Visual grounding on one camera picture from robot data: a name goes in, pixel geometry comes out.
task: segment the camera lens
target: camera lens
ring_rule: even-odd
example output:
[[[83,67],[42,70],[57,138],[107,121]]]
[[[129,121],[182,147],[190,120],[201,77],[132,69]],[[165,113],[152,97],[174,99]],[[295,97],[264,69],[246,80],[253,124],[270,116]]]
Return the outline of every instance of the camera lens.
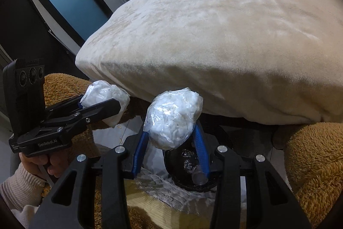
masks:
[[[40,79],[42,79],[43,76],[44,76],[43,68],[40,68],[40,69],[38,70],[38,77],[39,77]]]
[[[37,73],[36,70],[34,68],[30,69],[30,73],[29,73],[29,80],[31,82],[31,84],[34,84],[37,78]]]
[[[22,71],[19,75],[19,82],[21,84],[21,86],[25,86],[26,85],[26,73],[25,71]]]

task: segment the plastic bag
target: plastic bag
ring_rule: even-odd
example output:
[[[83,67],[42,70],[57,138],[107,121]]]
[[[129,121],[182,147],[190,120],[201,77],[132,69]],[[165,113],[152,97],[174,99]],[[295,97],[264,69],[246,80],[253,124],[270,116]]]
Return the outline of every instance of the plastic bag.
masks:
[[[130,102],[130,95],[122,88],[111,85],[104,80],[99,80],[89,85],[85,95],[82,97],[80,104],[83,108],[98,104],[100,102],[114,98],[120,103],[119,114],[103,119],[107,125],[114,127],[120,121],[126,107]]]
[[[203,98],[189,88],[164,92],[152,101],[144,123],[151,143],[162,150],[181,146],[192,134]]]

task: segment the brown plush toy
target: brown plush toy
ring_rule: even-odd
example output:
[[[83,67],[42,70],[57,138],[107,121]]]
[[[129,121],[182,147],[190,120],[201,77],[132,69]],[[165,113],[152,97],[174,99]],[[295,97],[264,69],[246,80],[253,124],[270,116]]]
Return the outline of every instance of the brown plush toy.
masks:
[[[299,129],[287,142],[285,167],[312,228],[342,228],[343,123]]]
[[[66,74],[50,74],[45,76],[44,84],[44,98],[46,106],[53,105],[57,102],[69,99],[80,94],[84,94],[91,83],[89,81],[79,79]],[[135,97],[130,98],[130,104],[128,105],[120,123],[124,123],[129,119],[134,118],[136,115],[146,115],[146,110],[149,106],[148,102]],[[100,156],[100,152],[96,147],[93,139],[92,130],[104,129],[108,126],[100,121],[99,123],[89,126],[88,129],[73,137],[73,146],[67,149],[68,162],[71,163],[77,155],[85,154],[88,157]],[[45,197],[50,191],[50,186],[47,184],[42,196]],[[101,229],[101,179],[97,179],[95,190],[95,229]],[[139,211],[135,208],[129,207],[129,217],[132,229],[158,229],[150,218],[142,214],[142,210]]]

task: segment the sleeve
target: sleeve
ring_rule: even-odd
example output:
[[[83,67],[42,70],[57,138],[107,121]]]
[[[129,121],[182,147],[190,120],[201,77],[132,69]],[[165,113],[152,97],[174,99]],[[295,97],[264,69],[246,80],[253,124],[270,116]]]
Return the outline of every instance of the sleeve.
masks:
[[[37,212],[38,207],[34,207],[31,205],[26,205],[23,208],[23,211],[18,211],[16,209],[11,210],[15,218],[24,226],[25,229],[29,228],[30,221]]]
[[[11,211],[22,212],[26,205],[37,207],[40,204],[45,183],[20,163],[15,174],[0,184],[0,194]]]

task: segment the bed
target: bed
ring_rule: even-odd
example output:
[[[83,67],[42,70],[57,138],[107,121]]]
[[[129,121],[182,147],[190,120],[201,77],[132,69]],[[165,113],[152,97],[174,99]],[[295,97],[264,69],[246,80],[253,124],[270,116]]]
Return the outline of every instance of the bed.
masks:
[[[342,0],[131,0],[75,63],[149,102],[190,87],[212,115],[342,122],[342,36]]]

